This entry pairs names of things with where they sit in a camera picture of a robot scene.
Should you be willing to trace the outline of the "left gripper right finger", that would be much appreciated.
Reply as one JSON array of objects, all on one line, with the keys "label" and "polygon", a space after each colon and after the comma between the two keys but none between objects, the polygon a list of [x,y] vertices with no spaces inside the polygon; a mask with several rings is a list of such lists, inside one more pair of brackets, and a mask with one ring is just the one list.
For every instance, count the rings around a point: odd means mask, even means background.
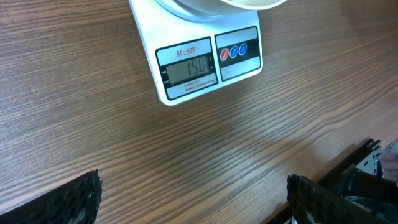
[{"label": "left gripper right finger", "polygon": [[288,176],[287,190],[297,223],[391,223],[301,175]]}]

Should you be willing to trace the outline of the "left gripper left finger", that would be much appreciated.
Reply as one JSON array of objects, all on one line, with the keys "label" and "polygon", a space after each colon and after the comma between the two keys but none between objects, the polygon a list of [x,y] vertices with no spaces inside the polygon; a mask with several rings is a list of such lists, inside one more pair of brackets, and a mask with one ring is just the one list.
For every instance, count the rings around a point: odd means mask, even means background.
[{"label": "left gripper left finger", "polygon": [[46,194],[1,215],[1,223],[93,224],[102,195],[98,170],[91,170]]}]

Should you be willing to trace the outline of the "white digital kitchen scale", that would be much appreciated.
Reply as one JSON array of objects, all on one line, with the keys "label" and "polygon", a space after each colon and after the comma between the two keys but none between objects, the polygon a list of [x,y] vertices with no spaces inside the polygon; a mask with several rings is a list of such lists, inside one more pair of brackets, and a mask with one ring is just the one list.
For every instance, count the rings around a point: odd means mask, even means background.
[{"label": "white digital kitchen scale", "polygon": [[176,1],[129,2],[159,100],[174,106],[257,75],[256,11],[199,16]]}]

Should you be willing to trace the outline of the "white bowl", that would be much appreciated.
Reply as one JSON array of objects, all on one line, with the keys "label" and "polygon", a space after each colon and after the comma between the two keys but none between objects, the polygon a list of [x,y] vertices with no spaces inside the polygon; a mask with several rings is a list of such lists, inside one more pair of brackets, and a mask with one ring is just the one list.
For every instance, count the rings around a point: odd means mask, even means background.
[{"label": "white bowl", "polygon": [[286,0],[176,0],[185,11],[205,17],[225,16],[277,7]]}]

